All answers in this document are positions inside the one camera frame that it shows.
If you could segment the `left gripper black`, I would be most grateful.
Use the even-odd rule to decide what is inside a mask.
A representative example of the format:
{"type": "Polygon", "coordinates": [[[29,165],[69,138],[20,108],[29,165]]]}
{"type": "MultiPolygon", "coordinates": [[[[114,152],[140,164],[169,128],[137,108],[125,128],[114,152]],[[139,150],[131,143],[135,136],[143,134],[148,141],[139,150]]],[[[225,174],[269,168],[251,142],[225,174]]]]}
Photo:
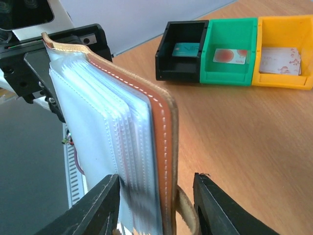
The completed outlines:
{"type": "MultiPolygon", "coordinates": [[[[91,24],[49,34],[60,43],[82,44],[101,57],[112,61],[104,30],[99,24],[91,24]]],[[[13,91],[32,104],[34,93],[41,91],[52,113],[65,122],[52,79],[49,75],[50,57],[41,36],[0,46],[0,69],[13,91]]]]}

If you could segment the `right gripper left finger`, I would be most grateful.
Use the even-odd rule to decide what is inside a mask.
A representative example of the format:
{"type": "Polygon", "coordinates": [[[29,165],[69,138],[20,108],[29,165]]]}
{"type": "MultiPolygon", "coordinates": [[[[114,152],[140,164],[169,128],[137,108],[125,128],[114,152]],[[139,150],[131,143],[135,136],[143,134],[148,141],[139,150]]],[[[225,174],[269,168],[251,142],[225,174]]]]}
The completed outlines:
{"type": "Polygon", "coordinates": [[[119,176],[107,175],[68,211],[36,234],[118,235],[119,203],[119,176]]]}

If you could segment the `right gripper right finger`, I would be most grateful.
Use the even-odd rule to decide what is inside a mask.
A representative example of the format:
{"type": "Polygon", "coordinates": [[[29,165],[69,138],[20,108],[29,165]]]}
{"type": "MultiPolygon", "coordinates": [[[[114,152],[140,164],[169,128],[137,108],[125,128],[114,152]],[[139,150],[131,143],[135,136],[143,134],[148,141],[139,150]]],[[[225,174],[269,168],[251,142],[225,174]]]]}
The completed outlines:
{"type": "Polygon", "coordinates": [[[207,174],[195,173],[193,194],[201,235],[278,234],[242,208],[207,174]]]}

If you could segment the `brown leather card holder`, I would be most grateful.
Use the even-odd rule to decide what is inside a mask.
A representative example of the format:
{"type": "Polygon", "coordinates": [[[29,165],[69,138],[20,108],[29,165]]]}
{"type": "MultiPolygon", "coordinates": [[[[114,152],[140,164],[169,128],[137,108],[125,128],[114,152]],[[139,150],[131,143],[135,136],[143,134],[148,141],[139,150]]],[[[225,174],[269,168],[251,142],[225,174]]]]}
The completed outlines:
{"type": "Polygon", "coordinates": [[[42,33],[49,76],[88,188],[117,174],[118,224],[141,235],[189,234],[198,215],[178,185],[179,117],[171,94],[94,53],[42,33]]]}

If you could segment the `red white credit card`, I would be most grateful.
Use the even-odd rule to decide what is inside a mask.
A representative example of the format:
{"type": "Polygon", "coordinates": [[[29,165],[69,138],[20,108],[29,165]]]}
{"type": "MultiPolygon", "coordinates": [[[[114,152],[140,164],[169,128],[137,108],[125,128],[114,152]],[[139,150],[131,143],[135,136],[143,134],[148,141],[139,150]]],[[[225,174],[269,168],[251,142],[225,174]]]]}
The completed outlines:
{"type": "Polygon", "coordinates": [[[247,54],[247,50],[217,48],[213,56],[213,62],[244,65],[247,54]]]}

